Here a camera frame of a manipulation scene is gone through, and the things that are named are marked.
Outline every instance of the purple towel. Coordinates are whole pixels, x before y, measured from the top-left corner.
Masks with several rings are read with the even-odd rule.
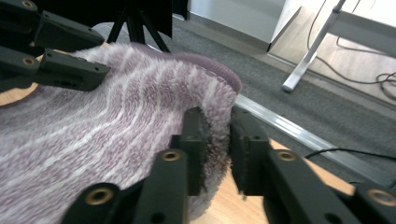
[[[75,54],[111,67],[90,92],[39,86],[0,106],[0,223],[60,223],[98,182],[122,189],[149,174],[154,156],[200,106],[210,126],[207,191],[189,198],[189,219],[210,205],[229,162],[228,123],[240,92],[234,72],[193,54],[111,45]]]

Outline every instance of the fluffy towel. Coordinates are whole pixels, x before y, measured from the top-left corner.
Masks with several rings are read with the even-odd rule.
[[[98,182],[125,189],[146,177],[155,154],[200,106],[210,126],[207,191],[189,198],[189,218],[210,205],[228,164],[228,123],[240,92],[230,69],[191,54],[112,45],[75,56],[112,69],[95,91],[40,86],[0,107],[0,223],[59,223]]]

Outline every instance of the folded cloth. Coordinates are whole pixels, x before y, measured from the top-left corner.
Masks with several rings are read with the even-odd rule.
[[[155,154],[199,106],[209,124],[205,189],[189,219],[210,205],[228,164],[229,121],[241,90],[226,66],[193,54],[114,44],[74,54],[111,67],[94,91],[39,86],[0,107],[0,223],[60,223],[98,182],[122,189],[149,175]]]

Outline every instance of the gray towel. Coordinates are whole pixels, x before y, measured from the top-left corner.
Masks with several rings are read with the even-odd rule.
[[[210,205],[228,164],[228,123],[241,89],[234,72],[192,54],[115,44],[75,54],[111,67],[90,92],[39,86],[0,106],[0,223],[59,223],[79,193],[98,182],[128,188],[200,106],[210,126],[207,191],[189,198],[189,218]]]

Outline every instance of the white wall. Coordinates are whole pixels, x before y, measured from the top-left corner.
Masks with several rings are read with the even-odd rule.
[[[284,6],[290,5],[290,1],[301,0],[190,0],[189,11],[271,43]]]

